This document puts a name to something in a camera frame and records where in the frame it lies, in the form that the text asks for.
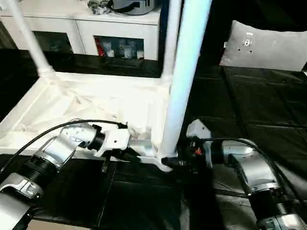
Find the gray pillow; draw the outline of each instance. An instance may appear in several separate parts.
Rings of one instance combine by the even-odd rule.
[[[307,31],[259,30],[233,21],[222,66],[301,71],[307,61]]]

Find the white vertical pole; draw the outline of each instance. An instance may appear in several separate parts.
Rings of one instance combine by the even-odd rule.
[[[12,15],[14,16],[17,26],[21,30],[27,45],[29,47],[29,51],[33,61],[36,64],[37,70],[39,73],[46,73],[53,71],[52,67],[46,60],[46,57],[38,44],[38,41],[28,26],[19,6],[17,0],[6,0],[7,6],[10,8]]]
[[[212,0],[185,0],[159,158],[175,157]]]
[[[176,57],[178,30],[180,24],[182,0],[170,0],[167,20],[167,33],[164,52],[164,64],[161,79],[171,83]]]

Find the black table surface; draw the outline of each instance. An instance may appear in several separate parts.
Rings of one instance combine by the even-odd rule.
[[[0,93],[6,99],[2,120],[38,76],[27,52],[2,50],[0,55],[6,60],[0,63]],[[52,53],[47,53],[47,58],[62,72],[160,76],[155,61]],[[200,60],[182,134],[199,118],[213,137],[251,139],[274,160],[307,179],[305,89],[304,73],[208,67]],[[9,158],[2,154],[0,165]],[[15,164],[26,158],[21,156]],[[184,190],[169,175],[153,165],[115,162],[101,174],[101,166],[101,161],[68,162],[47,188],[35,218],[100,229],[179,229]],[[207,205],[215,209],[214,197]]]

